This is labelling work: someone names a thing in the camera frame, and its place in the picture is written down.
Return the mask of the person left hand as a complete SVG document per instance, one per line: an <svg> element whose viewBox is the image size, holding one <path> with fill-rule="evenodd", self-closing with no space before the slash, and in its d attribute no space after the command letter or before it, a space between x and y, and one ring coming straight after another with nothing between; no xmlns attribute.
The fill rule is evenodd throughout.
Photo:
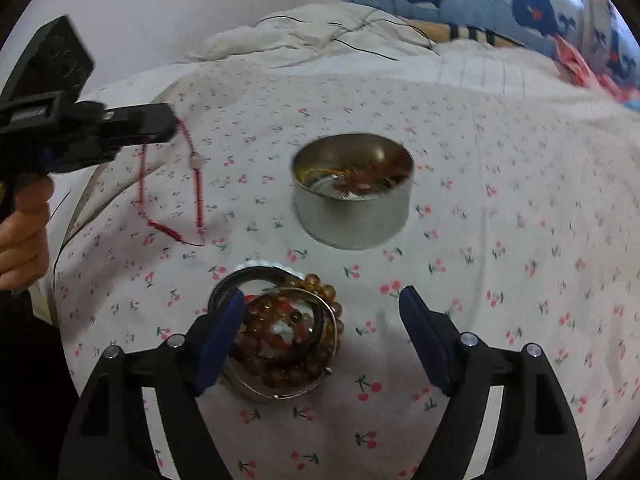
<svg viewBox="0 0 640 480"><path fill-rule="evenodd" d="M47 224L54 184L49 177L25 185L15 195L14 211L1 222L2 290L29 288L49 267Z"/></svg>

